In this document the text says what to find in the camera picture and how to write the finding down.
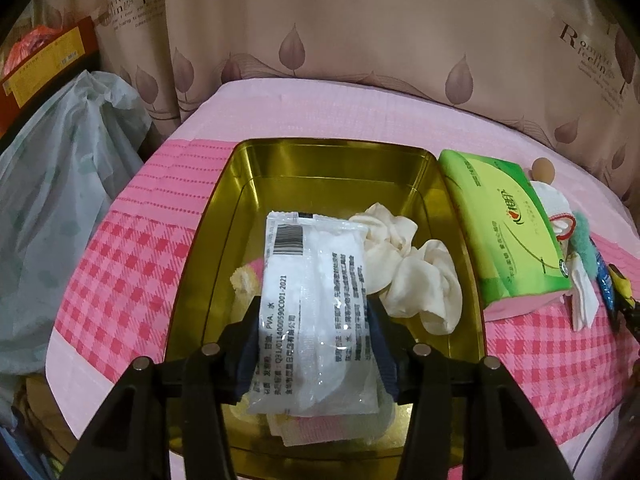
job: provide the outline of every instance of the small ball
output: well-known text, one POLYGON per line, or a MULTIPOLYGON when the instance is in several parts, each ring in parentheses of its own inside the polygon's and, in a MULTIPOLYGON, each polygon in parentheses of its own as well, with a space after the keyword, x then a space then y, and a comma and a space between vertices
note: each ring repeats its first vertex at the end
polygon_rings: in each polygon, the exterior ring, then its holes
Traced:
POLYGON ((553 163, 543 156, 533 161, 531 165, 531 179, 551 185, 556 177, 553 163))

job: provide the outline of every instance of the barcode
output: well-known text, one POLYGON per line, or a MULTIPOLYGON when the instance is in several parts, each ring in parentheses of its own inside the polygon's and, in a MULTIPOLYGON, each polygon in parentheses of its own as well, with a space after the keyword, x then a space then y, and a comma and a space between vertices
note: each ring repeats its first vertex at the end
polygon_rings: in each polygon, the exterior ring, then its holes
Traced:
POLYGON ((302 256, 302 225, 279 225, 273 254, 302 256))

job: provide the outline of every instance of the white tissue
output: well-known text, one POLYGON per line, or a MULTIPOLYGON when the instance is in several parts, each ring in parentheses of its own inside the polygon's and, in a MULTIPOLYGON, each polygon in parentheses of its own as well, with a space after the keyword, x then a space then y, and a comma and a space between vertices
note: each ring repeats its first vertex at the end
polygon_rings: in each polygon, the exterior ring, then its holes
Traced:
POLYGON ((369 227, 364 245, 367 294, 388 287, 380 300, 390 316, 420 314, 428 332, 452 333, 462 313, 462 289, 444 243, 429 240, 419 250, 412 247, 415 222, 393 216, 379 203, 350 221, 369 227))
POLYGON ((580 255, 572 253, 567 258, 566 264, 572 282, 572 289, 566 295, 572 296, 572 321, 574 330, 578 332, 585 326, 591 328, 600 302, 584 270, 580 255))

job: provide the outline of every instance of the green tissue pack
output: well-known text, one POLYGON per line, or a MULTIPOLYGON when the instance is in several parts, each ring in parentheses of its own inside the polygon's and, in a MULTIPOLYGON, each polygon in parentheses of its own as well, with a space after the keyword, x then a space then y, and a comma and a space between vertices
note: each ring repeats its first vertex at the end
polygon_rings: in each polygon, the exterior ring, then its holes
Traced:
POLYGON ((438 161, 472 253, 485 321, 528 314, 571 288, 558 240, 520 166, 453 150, 438 161))

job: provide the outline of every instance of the plastic bag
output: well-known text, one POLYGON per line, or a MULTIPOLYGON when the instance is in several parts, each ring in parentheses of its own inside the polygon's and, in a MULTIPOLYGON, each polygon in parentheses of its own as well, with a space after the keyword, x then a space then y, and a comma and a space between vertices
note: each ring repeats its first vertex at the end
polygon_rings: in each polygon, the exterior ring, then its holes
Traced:
POLYGON ((52 41, 60 32, 61 28, 50 28, 45 25, 38 25, 32 31, 27 32, 20 41, 11 47, 2 67, 2 77, 7 77, 20 63, 36 52, 41 46, 52 41))
POLYGON ((136 150, 150 125, 131 86, 85 71, 0 155, 0 424, 10 423, 16 376, 44 368, 66 284, 142 167, 136 150))
POLYGON ((356 222, 267 217, 260 356, 251 413, 377 413, 376 368, 356 222))
POLYGON ((273 436, 279 436, 286 447, 354 438, 371 444, 385 434, 396 416, 396 404, 385 391, 380 377, 376 380, 376 393, 378 413, 311 417, 267 415, 269 430, 273 436))

